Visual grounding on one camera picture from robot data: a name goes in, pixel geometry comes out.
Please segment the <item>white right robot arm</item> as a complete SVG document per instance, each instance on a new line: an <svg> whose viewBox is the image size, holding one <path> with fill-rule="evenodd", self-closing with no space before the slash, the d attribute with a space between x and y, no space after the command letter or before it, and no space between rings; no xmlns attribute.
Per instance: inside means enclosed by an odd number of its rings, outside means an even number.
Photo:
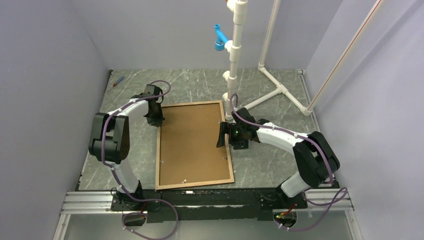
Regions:
<svg viewBox="0 0 424 240"><path fill-rule="evenodd" d="M234 150L249 147L249 142L272 145L294 156L297 172L277 188L276 203L289 207L301 192L317 188L330 180L340 168L340 162L324 135L294 132L279 127L267 119L255 120L246 108L232 113L234 123L220 123L216 147L229 143Z"/></svg>

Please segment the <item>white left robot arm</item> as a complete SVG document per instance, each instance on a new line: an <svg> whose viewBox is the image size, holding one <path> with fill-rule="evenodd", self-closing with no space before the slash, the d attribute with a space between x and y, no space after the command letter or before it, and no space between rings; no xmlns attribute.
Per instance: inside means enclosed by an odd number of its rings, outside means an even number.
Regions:
<svg viewBox="0 0 424 240"><path fill-rule="evenodd" d="M145 118L150 126L160 127L165 119L161 107L165 94L152 82L123 106L107 113L98 112L93 117L89 154L111 170L118 184L116 196L124 198L124 204L131 210L143 205L144 196L142 184L126 160L131 147L130 125Z"/></svg>

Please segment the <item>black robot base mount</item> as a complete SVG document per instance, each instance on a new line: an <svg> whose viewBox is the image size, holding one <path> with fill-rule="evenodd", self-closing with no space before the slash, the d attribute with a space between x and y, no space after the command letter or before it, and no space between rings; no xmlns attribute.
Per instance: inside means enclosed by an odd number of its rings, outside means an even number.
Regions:
<svg viewBox="0 0 424 240"><path fill-rule="evenodd" d="M301 213L312 217L314 212L350 211L353 209L349 194L330 187L310 189L289 203L278 199L273 187L266 188L210 188L144 190L146 203L130 203L115 190L75 191L67 193L63 214L116 214L125 215L125 223L141 226L143 223L165 221L202 221L256 219L276 221L293 227Z"/></svg>

